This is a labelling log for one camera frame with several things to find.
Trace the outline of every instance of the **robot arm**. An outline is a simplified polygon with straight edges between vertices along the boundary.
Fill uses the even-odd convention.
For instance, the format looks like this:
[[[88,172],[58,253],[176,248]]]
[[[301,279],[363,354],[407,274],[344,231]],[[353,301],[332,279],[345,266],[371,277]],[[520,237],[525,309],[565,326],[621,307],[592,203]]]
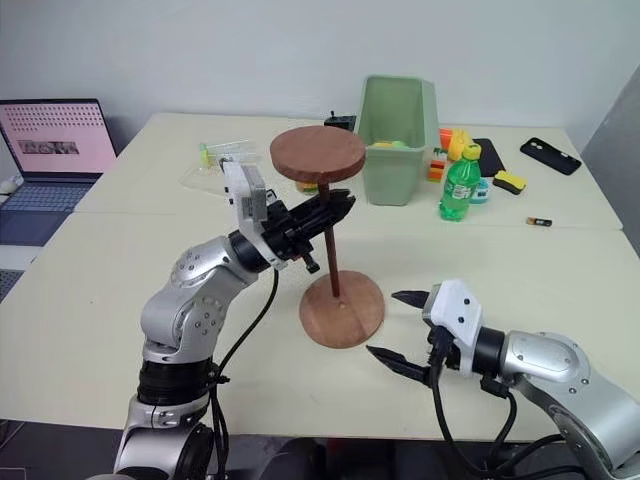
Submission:
[[[204,479],[213,432],[200,423],[217,379],[212,354],[233,299],[270,266],[310,256],[311,238],[342,220],[355,199],[332,190],[288,210],[267,191],[255,167],[227,162],[230,203],[239,230],[184,252],[167,284],[142,310],[145,334],[138,392],[120,442],[112,478]]]
[[[542,408],[591,478],[640,479],[640,405],[595,371],[576,343],[553,333],[505,335],[483,326],[481,305],[459,280],[435,285],[431,294],[404,291],[393,296],[422,309],[431,327],[429,342],[447,367],[467,377],[499,378]],[[430,367],[368,348],[396,373],[430,386]],[[431,355],[434,365],[433,350]]]

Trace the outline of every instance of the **laptop screen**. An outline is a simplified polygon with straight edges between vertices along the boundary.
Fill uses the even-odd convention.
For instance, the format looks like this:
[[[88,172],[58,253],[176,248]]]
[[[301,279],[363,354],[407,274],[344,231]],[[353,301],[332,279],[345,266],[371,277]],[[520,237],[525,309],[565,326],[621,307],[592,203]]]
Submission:
[[[25,176],[98,176],[116,159],[97,100],[3,100],[0,129]]]

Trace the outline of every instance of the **bottle label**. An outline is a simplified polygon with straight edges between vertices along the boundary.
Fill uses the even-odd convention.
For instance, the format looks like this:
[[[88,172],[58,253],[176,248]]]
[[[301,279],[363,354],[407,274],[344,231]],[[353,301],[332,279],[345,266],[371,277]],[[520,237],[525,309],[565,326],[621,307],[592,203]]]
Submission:
[[[466,198],[471,198],[472,190],[469,187],[464,185],[455,185],[451,182],[447,182],[445,188],[445,192],[456,200],[464,200]]]

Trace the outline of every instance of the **black cable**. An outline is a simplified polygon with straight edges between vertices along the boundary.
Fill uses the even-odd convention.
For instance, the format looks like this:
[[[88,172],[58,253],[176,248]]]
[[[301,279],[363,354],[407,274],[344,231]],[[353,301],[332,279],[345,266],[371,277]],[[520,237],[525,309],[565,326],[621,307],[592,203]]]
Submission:
[[[233,346],[229,349],[227,354],[224,356],[220,365],[218,366],[218,370],[216,371],[213,386],[211,388],[210,400],[211,400],[211,415],[213,417],[213,436],[214,443],[216,447],[216,456],[218,459],[218,471],[216,473],[216,480],[225,480],[226,476],[226,465],[227,459],[229,458],[229,431],[227,430],[227,422],[224,418],[224,414],[222,413],[222,408],[220,407],[220,402],[218,400],[218,385],[224,381],[224,377],[222,376],[222,372],[224,367],[227,366],[231,357],[236,353],[238,348],[244,343],[247,337],[255,330],[260,321],[264,318],[264,316],[271,308],[273,304],[273,300],[276,297],[276,293],[278,291],[278,283],[280,279],[280,274],[277,270],[273,270],[273,285],[271,287],[271,293],[269,294],[269,298],[267,302],[258,313],[258,316],[255,318],[251,325],[247,327],[247,329],[240,335],[240,338],[236,340]]]
[[[444,409],[442,407],[442,397],[440,396],[440,385],[439,385],[441,371],[442,371],[442,365],[440,364],[440,365],[432,365],[431,370],[429,372],[429,377],[430,377],[429,380],[431,384],[431,390],[433,392],[433,403],[435,405],[438,425],[440,426],[440,430],[442,431],[442,436],[444,437],[444,440],[449,446],[449,448],[451,449],[452,453],[458,459],[458,461],[462,464],[464,469],[467,470],[470,474],[480,478],[496,477],[503,480],[537,480],[540,478],[546,478],[552,475],[559,475],[561,473],[568,473],[568,472],[581,473],[584,475],[584,470],[580,467],[565,466],[565,467],[556,467],[556,468],[541,470],[539,472],[534,472],[534,473],[522,475],[522,476],[515,476],[515,477],[504,476],[504,473],[507,470],[514,467],[518,463],[520,463],[525,457],[527,457],[528,455],[531,455],[531,453],[533,453],[535,450],[542,447],[543,445],[551,443],[550,439],[554,439],[555,441],[556,436],[541,438],[539,441],[531,444],[529,448],[526,448],[522,452],[519,452],[518,454],[514,455],[513,458],[504,462],[502,465],[500,465],[495,469],[484,470],[476,467],[473,463],[471,463],[467,459],[467,457],[464,456],[462,451],[456,445],[455,440],[451,435],[451,431],[449,430],[449,427],[447,425],[447,421],[444,417]]]
[[[504,422],[502,430],[500,430],[500,433],[498,433],[498,436],[493,441],[491,450],[489,450],[489,457],[487,460],[487,467],[489,468],[493,468],[493,466],[498,463],[498,454],[500,453],[500,449],[504,445],[504,441],[507,439],[507,435],[509,435],[509,432],[513,428],[516,416],[518,415],[518,404],[516,403],[516,398],[513,396],[513,393],[507,392],[507,398],[509,399],[509,416]]]

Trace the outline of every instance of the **wooden stand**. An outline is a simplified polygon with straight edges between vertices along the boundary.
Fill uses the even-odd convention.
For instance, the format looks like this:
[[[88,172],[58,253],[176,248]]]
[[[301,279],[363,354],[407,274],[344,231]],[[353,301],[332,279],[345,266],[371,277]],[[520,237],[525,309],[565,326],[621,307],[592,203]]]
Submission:
[[[364,165],[365,146],[356,135],[336,127],[301,127],[271,143],[278,172],[298,182],[317,183],[320,198],[329,198],[329,183],[352,177]],[[347,348],[367,340],[384,318],[384,299],[366,275],[339,271],[333,228],[324,232],[329,275],[316,280],[300,302],[307,334],[331,348]]]

